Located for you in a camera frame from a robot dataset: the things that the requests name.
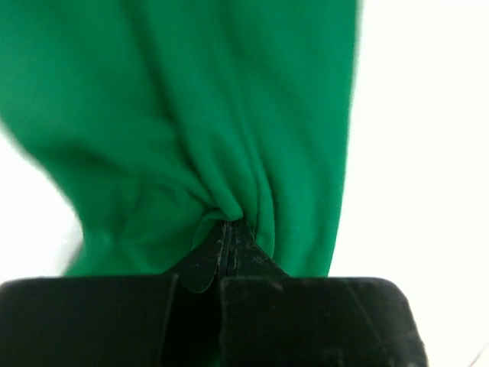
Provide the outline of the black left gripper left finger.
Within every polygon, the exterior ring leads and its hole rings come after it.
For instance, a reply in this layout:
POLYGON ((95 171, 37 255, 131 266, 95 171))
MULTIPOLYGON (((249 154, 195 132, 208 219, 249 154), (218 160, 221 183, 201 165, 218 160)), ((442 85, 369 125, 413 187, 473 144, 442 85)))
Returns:
POLYGON ((229 226, 153 275, 26 278, 1 287, 3 366, 217 366, 229 226))

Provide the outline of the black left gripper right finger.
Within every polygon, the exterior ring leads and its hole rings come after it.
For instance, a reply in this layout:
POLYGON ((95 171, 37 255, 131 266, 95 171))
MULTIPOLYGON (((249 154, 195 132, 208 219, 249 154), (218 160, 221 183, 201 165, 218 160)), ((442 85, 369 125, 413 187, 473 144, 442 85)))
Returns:
POLYGON ((382 278, 292 278, 244 222, 223 229, 223 366, 425 366, 404 293, 382 278))

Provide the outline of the green t shirt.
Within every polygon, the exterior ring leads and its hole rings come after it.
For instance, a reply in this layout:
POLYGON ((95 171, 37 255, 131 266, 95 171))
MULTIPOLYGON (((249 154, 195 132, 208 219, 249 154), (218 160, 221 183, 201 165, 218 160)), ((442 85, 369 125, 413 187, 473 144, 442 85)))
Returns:
POLYGON ((69 276, 157 274, 244 220, 329 272, 356 1, 3 1, 1 117, 71 202, 69 276))

